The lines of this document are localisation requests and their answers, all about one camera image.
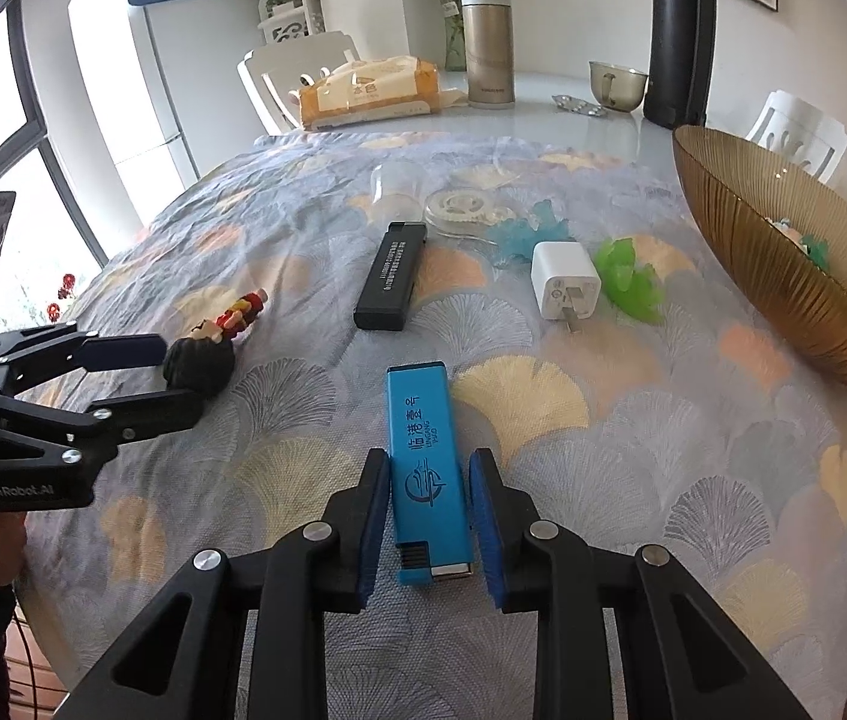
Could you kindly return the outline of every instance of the white chair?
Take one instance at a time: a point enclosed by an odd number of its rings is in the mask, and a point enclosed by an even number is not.
[[[254,49],[238,74],[267,132],[283,135],[301,125],[297,91],[358,58],[350,35],[323,32]]]
[[[843,124],[782,90],[767,98],[747,140],[782,155],[822,183],[833,178],[847,151]]]

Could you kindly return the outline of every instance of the metal screw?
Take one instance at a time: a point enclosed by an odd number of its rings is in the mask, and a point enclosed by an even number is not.
[[[531,536],[533,538],[540,538],[541,541],[550,541],[551,538],[557,537],[557,533],[560,533],[560,528],[548,519],[537,519],[530,526]]]
[[[643,560],[650,565],[667,565],[670,562],[670,552],[667,552],[665,547],[660,544],[647,544],[642,550]]]
[[[333,532],[334,528],[331,528],[326,522],[311,522],[310,525],[304,528],[304,538],[307,541],[324,541]]]
[[[215,549],[205,549],[193,556],[193,567],[198,571],[212,571],[220,565],[222,557]]]

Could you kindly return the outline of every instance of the ribbed bowl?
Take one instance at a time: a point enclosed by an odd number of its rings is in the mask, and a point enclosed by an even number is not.
[[[729,277],[811,365],[847,385],[847,202],[725,132],[681,127],[673,141],[690,211]],[[766,218],[826,241],[830,273]]]

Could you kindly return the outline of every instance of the gold thermos bottle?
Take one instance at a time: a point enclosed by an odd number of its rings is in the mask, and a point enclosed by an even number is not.
[[[467,85],[474,108],[512,108],[513,17],[510,0],[461,0]]]

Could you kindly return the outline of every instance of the black lighter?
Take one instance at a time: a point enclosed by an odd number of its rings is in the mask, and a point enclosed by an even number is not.
[[[357,327],[403,330],[425,243],[426,224],[390,223],[353,309],[353,323]]]

